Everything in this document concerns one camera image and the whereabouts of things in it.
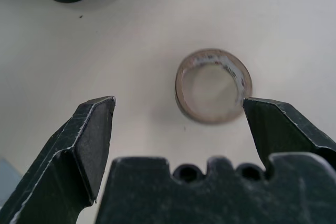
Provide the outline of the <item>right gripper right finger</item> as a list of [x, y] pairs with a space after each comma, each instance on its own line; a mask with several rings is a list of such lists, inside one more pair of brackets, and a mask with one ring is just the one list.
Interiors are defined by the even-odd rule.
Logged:
[[312, 124], [291, 104], [245, 98], [243, 108], [259, 158], [270, 166], [273, 153], [314, 153], [335, 168], [335, 141]]

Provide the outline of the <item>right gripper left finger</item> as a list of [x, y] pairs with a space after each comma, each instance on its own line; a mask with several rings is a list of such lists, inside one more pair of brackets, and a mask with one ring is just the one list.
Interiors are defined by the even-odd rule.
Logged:
[[47, 141], [1, 209], [1, 223], [76, 223], [97, 199], [106, 168], [114, 96], [80, 104]]

